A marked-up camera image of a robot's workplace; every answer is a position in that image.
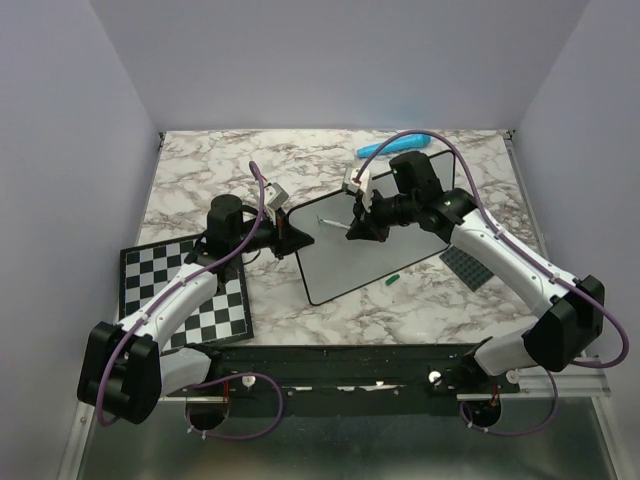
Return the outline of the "black framed whiteboard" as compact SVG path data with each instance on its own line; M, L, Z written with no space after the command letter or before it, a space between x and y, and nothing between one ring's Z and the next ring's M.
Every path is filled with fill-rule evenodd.
M383 242L346 239L346 230L318 217L349 225L355 198L337 191L296 206L290 224L315 243L296 252L309 303L317 306L444 251L448 244L417 224L393 227Z

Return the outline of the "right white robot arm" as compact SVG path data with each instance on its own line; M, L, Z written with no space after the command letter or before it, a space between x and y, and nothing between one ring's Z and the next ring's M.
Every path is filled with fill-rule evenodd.
M427 155L404 153L390 167L398 189L393 197L373 189L369 171L346 171L343 189L355 198L347 239L383 242L391 228L416 224L479 261L537 319L474 347L459 370L467 389L483 391L496 376L514 369L560 372L601 335L605 289L597 278L578 279L546 262L482 212L467 191L443 189Z

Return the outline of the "green whiteboard marker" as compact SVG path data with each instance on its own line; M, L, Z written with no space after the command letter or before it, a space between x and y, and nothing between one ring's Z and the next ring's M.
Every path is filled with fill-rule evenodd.
M318 217L317 220L318 220L318 222L320 224L336 227L336 228L343 229L343 230L348 230L350 228L349 225L346 225L344 223L341 223L341 222L338 222L338 221L335 221L335 220L330 220L330 219L320 218L320 217Z

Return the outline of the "green marker cap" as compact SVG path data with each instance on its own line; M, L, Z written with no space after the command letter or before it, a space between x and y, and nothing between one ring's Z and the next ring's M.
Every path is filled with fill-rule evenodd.
M393 274L392 276L390 276L389 278L387 278L387 279L385 280L385 285L386 285L386 286L390 286L390 285L392 285L393 283L395 283L396 281L398 281L398 280L399 280L399 278L400 278L400 275L399 275L399 274Z

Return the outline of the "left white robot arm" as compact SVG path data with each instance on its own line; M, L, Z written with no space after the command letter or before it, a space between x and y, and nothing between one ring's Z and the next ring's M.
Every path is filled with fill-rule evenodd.
M215 197L204 232L169 283L118 323L100 322L91 330L78 400L133 424L144 421L171 391L161 369L162 349L198 307L236 277L242 254L269 249L282 259L313 244L309 234L290 225L283 209L287 199L273 185L258 207L231 194Z

